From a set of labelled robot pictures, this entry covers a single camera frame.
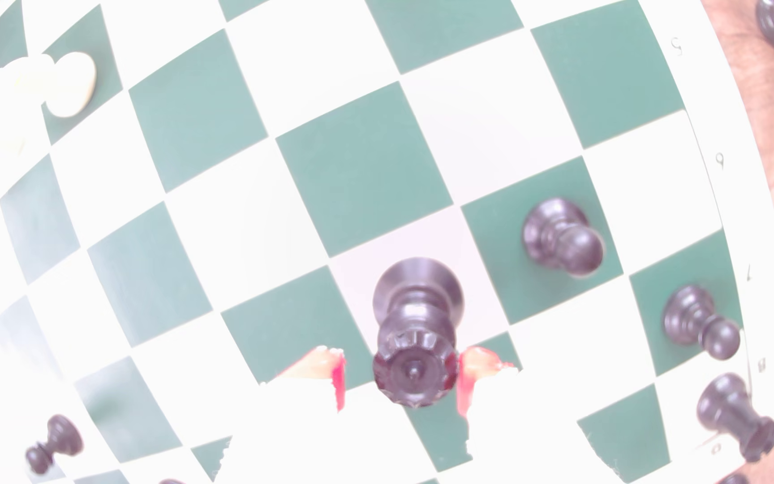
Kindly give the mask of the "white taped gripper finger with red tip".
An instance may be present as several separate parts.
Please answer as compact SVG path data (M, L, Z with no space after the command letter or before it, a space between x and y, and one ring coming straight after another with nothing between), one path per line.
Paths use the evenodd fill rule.
M317 346L257 390L215 483L341 483L342 349Z
M470 483L618 483L585 433L553 401L532 393L530 373L492 350L458 358L457 412L468 425Z

